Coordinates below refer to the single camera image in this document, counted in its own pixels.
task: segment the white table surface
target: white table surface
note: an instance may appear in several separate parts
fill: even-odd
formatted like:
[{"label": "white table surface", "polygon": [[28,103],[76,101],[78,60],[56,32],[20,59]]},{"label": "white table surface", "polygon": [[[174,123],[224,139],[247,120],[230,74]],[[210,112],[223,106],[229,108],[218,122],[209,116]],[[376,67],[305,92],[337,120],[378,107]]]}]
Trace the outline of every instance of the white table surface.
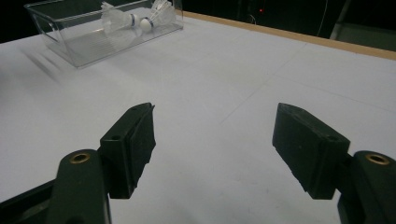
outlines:
[{"label": "white table surface", "polygon": [[98,148],[131,106],[156,105],[157,146],[113,223],[339,223],[272,147],[279,102],[396,158],[396,61],[185,18],[162,36],[77,70],[39,36],[0,45],[0,202]]}]

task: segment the clear plastic container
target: clear plastic container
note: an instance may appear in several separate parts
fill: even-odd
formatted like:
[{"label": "clear plastic container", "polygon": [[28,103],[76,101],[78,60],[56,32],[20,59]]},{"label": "clear plastic container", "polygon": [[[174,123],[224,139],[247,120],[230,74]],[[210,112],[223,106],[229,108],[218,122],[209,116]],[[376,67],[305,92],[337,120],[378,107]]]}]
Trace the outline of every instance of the clear plastic container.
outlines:
[{"label": "clear plastic container", "polygon": [[[117,9],[149,17],[153,0],[106,0]],[[139,25],[105,32],[100,0],[55,0],[26,5],[46,46],[75,67],[104,59],[161,35],[183,28],[181,0],[173,0],[176,20],[144,32]]]}]

